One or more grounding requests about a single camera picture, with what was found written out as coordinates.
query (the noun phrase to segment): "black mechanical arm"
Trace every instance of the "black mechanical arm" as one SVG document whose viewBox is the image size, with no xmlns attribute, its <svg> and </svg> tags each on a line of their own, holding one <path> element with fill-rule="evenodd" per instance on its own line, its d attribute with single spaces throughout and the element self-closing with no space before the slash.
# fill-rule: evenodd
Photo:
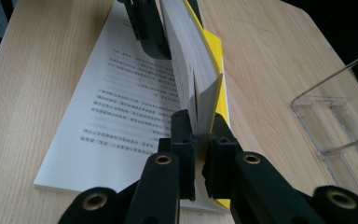
<svg viewBox="0 0 358 224">
<path fill-rule="evenodd" d="M 94 188 L 79 194 L 60 224 L 178 223 L 180 200 L 194 200 L 197 141 L 186 110 L 172 115 L 172 138 L 161 138 L 139 181 L 119 193 Z M 325 186 L 310 197 L 293 189 L 262 155 L 242 151 L 216 115 L 202 171 L 210 197 L 230 199 L 236 223 L 358 223 L 358 196 Z"/>
</svg>

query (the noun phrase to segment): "wooden table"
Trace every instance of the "wooden table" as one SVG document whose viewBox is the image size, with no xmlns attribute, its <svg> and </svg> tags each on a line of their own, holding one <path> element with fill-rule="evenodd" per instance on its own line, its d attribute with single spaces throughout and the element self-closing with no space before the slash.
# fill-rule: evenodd
<svg viewBox="0 0 358 224">
<path fill-rule="evenodd" d="M 33 181 L 112 4 L 16 5 L 0 47 L 0 223 L 56 223 L 75 198 L 34 189 Z M 223 41 L 232 132 L 241 146 L 264 154 L 305 193 L 332 184 L 290 109 L 343 66 L 311 18 L 278 0 L 199 4 L 205 27 Z M 181 223 L 233 222 L 197 211 L 180 216 Z"/>
</svg>

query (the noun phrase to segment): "book page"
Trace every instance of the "book page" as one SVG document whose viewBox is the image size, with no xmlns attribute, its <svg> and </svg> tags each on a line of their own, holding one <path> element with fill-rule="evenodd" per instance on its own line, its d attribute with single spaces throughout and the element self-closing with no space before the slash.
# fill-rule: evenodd
<svg viewBox="0 0 358 224">
<path fill-rule="evenodd" d="M 114 3 L 34 181 L 39 188 L 121 191 L 140 178 L 180 110 L 171 61 L 148 57 Z"/>
<path fill-rule="evenodd" d="M 162 0 L 160 5 L 178 92 L 183 96 L 188 94 L 180 103 L 188 110 L 193 134 L 199 141 L 195 170 L 196 203 L 225 213 L 227 209 L 208 198 L 201 173 L 223 74 L 216 70 L 213 55 L 208 51 L 184 2 Z"/>
</svg>

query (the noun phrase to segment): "clamp jaw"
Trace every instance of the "clamp jaw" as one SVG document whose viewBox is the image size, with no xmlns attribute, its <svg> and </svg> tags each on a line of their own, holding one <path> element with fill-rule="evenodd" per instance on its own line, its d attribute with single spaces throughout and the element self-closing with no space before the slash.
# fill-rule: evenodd
<svg viewBox="0 0 358 224">
<path fill-rule="evenodd" d="M 197 0 L 187 0 L 202 24 Z M 151 58 L 170 60 L 171 52 L 155 0 L 118 0 L 124 3 L 132 30 L 142 49 Z"/>
<path fill-rule="evenodd" d="M 196 145 L 187 111 L 176 112 L 172 138 L 159 140 L 139 181 L 119 193 L 84 191 L 59 223 L 178 223 L 180 200 L 195 199 Z M 236 223 L 358 223 L 356 194 L 326 186 L 310 197 L 293 189 L 265 157 L 242 151 L 217 114 L 202 173 L 210 197 L 230 199 Z"/>
</svg>

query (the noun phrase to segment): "clear plastic tray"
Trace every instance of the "clear plastic tray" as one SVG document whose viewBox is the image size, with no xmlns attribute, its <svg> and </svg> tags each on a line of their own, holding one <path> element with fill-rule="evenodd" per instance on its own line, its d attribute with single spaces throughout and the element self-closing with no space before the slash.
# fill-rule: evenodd
<svg viewBox="0 0 358 224">
<path fill-rule="evenodd" d="M 358 60 L 303 92 L 291 107 L 337 184 L 358 194 Z"/>
</svg>

